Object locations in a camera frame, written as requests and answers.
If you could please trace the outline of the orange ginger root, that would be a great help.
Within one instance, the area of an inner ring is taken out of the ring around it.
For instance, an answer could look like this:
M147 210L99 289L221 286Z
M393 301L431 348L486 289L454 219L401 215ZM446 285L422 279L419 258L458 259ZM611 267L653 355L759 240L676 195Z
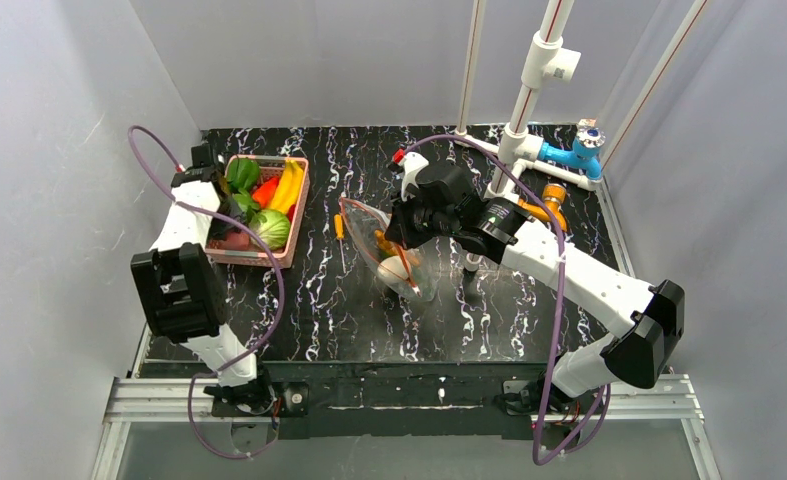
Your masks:
M420 265L420 259L415 253L402 249L397 244L386 240L381 230L375 230L374 235L378 249L386 257L399 257L400 259L406 260L411 266Z

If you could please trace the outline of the clear zip top bag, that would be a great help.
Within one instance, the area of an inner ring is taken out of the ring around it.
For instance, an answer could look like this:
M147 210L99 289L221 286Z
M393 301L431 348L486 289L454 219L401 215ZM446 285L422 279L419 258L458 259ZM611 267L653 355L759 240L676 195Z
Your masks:
M439 275L423 255L424 250L408 250L385 238L391 219L388 213L345 197L339 204L348 237L370 272L405 300L432 301Z

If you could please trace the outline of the white radish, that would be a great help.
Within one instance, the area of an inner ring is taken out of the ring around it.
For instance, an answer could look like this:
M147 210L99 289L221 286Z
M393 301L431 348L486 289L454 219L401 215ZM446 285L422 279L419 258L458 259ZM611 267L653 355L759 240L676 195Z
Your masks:
M376 274L389 288L410 288L410 263L400 256L391 256L379 263Z

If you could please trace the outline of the green cabbage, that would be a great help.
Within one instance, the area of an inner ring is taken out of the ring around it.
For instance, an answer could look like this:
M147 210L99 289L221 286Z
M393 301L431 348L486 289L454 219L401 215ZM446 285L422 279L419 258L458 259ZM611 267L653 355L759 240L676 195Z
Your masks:
M251 219L248 227L270 250L276 251L287 244L291 223L285 214L263 209Z

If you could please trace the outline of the pink plastic basket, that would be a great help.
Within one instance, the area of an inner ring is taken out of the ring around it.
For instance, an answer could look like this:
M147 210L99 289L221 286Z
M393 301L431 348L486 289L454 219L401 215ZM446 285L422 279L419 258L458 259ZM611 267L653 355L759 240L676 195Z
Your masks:
M230 199L245 232L213 232L206 253L216 262L266 267L269 248L282 268L292 265L310 187L309 161L301 157L234 155L225 167Z

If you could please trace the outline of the pink peach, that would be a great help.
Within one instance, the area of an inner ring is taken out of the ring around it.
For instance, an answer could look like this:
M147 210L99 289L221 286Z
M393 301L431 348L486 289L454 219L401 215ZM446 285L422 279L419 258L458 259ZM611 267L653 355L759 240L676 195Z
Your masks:
M215 246L222 250L248 251L251 247L251 238L242 231L230 232L224 240L217 241Z

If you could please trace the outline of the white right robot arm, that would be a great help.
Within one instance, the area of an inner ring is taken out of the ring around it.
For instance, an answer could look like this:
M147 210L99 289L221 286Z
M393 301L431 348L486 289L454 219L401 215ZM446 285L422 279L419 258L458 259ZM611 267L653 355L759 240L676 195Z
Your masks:
M401 192L392 203L386 240L413 249L450 237L465 251L563 292L606 329L607 336L559 357L550 392L567 401L622 381L650 389L684 333L684 290L625 275L556 235L507 198L482 198L466 171L409 153L392 164Z

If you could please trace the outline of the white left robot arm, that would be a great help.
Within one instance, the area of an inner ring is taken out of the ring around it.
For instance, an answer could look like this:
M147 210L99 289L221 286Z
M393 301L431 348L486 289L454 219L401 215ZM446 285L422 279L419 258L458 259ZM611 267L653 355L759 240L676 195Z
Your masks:
M170 193L219 211L226 199L219 183L224 167L207 143L192 147L191 158L192 166L174 175ZM212 221L173 203L150 249L132 257L131 271L152 335L188 349L216 372L246 349L227 324L225 287L204 249ZM217 400L252 408L272 399L268 380L258 377L254 355L216 375L217 385L204 390Z

